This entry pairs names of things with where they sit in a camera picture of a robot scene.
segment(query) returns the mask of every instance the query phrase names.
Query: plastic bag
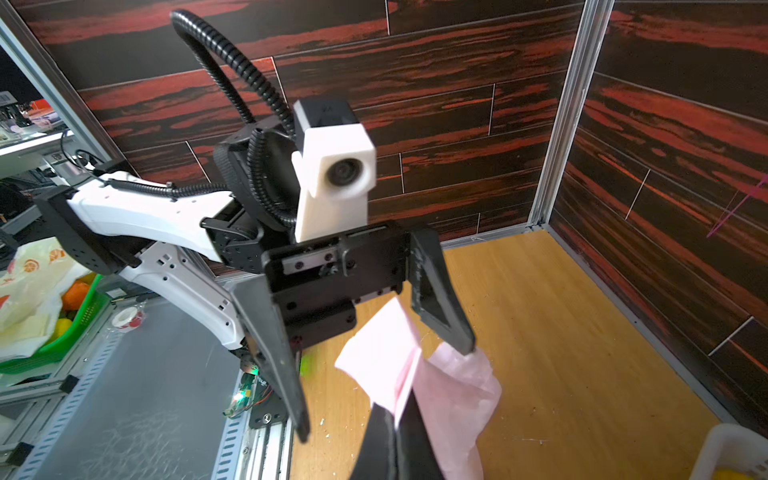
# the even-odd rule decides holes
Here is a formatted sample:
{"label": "plastic bag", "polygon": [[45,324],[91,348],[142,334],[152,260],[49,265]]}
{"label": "plastic bag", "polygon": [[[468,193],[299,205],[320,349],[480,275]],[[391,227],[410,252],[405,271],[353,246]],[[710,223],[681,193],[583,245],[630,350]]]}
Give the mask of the plastic bag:
{"label": "plastic bag", "polygon": [[54,237],[16,251],[0,279],[0,362],[30,356],[50,338],[61,295],[87,273]]}
{"label": "plastic bag", "polygon": [[481,480],[475,442],[493,416],[502,386],[480,349],[463,356],[447,343],[424,360],[418,332],[395,298],[361,328],[336,359],[371,402],[399,426],[411,390],[446,480]]}

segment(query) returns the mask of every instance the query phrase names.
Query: metal profile rail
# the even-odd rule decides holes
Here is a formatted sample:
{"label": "metal profile rail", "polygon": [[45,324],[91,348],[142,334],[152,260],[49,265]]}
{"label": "metal profile rail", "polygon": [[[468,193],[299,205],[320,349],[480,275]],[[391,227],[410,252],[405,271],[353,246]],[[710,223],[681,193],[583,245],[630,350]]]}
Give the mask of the metal profile rail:
{"label": "metal profile rail", "polygon": [[[296,355],[297,364],[300,356]],[[240,373],[233,393],[240,385]],[[210,480],[288,480],[293,453],[293,422],[249,427],[248,410],[234,419],[227,419],[221,435],[219,451]]]}
{"label": "metal profile rail", "polygon": [[531,206],[528,224],[549,222],[554,200],[565,172],[565,163],[571,151],[584,100],[592,81],[594,66],[598,62],[600,46],[611,17],[614,0],[587,0],[581,13],[571,63],[565,75],[565,85],[554,118],[552,136],[547,147],[544,166]]}
{"label": "metal profile rail", "polygon": [[120,332],[109,332],[103,336],[103,341],[98,343],[98,350],[94,352],[93,358],[89,359],[90,362],[83,372],[82,380],[78,382],[72,393],[61,396],[56,405],[52,406],[51,414],[45,415],[44,418],[41,416],[40,429],[34,432],[34,436],[29,437],[33,440],[35,447],[26,457],[23,465],[18,468],[15,480],[32,480],[35,477],[43,461],[53,449],[56,440],[61,436],[112,353],[118,347],[122,337],[123,333]]}
{"label": "metal profile rail", "polygon": [[124,159],[117,145],[8,0],[0,0],[0,44],[75,132],[84,148],[106,161]]}
{"label": "metal profile rail", "polygon": [[23,406],[11,428],[0,436],[0,480],[16,475],[30,454],[42,446],[43,431],[61,415],[60,407],[70,399],[69,393],[76,395],[90,385],[78,376],[83,375],[81,367],[91,367],[93,362],[86,361],[92,350],[101,345],[96,340],[102,338],[99,333],[113,310],[109,306],[100,314],[47,379],[8,387],[0,394],[0,406],[4,409],[13,411],[16,405]]}

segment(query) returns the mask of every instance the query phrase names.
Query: white plastic basket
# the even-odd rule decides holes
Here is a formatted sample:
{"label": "white plastic basket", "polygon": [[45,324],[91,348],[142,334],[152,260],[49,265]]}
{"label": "white plastic basket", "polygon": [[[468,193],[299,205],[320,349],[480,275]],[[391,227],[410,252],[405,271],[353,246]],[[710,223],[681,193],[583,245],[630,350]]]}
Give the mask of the white plastic basket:
{"label": "white plastic basket", "polygon": [[713,427],[690,480],[710,480],[721,469],[768,480],[768,439],[739,425],[723,423]]}

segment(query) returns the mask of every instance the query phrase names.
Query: yellow vegetable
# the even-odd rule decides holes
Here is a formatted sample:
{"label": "yellow vegetable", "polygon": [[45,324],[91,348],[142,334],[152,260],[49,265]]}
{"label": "yellow vegetable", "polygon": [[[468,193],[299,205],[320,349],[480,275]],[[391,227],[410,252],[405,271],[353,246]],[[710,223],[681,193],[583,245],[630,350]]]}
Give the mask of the yellow vegetable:
{"label": "yellow vegetable", "polygon": [[733,470],[718,470],[712,475],[712,480],[752,480],[752,478]]}
{"label": "yellow vegetable", "polygon": [[56,320],[56,328],[54,328],[53,330],[53,335],[51,336],[50,340],[47,341],[45,344],[48,345],[54,340],[60,338],[62,335],[64,335],[67,332],[67,330],[69,330],[69,327],[71,326],[72,326],[72,320],[68,318],[60,318]]}

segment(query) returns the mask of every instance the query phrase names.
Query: green basket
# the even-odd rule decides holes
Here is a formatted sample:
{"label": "green basket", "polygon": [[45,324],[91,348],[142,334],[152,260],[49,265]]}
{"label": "green basket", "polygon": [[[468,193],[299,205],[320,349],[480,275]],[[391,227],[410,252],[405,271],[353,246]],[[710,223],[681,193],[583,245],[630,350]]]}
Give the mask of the green basket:
{"label": "green basket", "polygon": [[109,296],[105,293],[96,291],[96,286],[101,282],[101,275],[94,278],[88,295],[85,296],[83,304],[80,305],[77,316],[72,321],[72,326],[64,332],[64,335],[58,337],[48,345],[43,345],[32,356],[25,359],[13,359],[0,363],[0,373],[7,375],[18,375],[39,366],[58,362],[63,359],[69,349],[78,341],[85,329],[91,325],[91,322],[98,316],[104,307],[109,303]]}

